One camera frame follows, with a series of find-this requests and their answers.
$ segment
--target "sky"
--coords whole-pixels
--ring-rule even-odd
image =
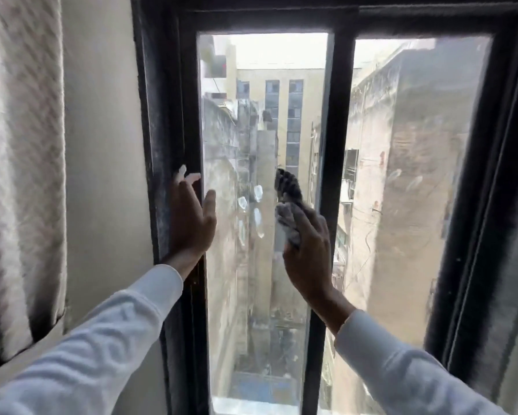
[[[325,33],[249,34],[215,37],[214,43],[221,50],[228,41],[236,46],[237,69],[323,69],[327,39]],[[405,41],[408,40],[360,39],[356,41],[353,66],[361,68]]]

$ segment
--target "white wall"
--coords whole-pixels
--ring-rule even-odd
[[[71,326],[152,265],[130,0],[63,0]],[[166,414],[160,348],[116,413]]]

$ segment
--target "curtain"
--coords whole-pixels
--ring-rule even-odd
[[[0,0],[0,365],[65,309],[63,116],[60,0]]]

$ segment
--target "white sleeve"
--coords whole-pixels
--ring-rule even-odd
[[[399,341],[365,312],[351,314],[335,346],[388,415],[505,414],[426,351]]]
[[[110,414],[181,294],[182,279],[167,265],[113,294],[0,389],[0,414]]]

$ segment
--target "dirty glass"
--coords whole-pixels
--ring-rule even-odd
[[[432,311],[489,42],[356,41],[332,281],[417,347]],[[382,413],[328,332],[319,407]]]
[[[200,37],[203,183],[217,192],[217,233],[206,255],[216,413],[299,405],[307,308],[284,270],[274,177],[277,167],[296,173],[312,202],[326,42],[327,34]],[[220,57],[226,77],[209,77]]]

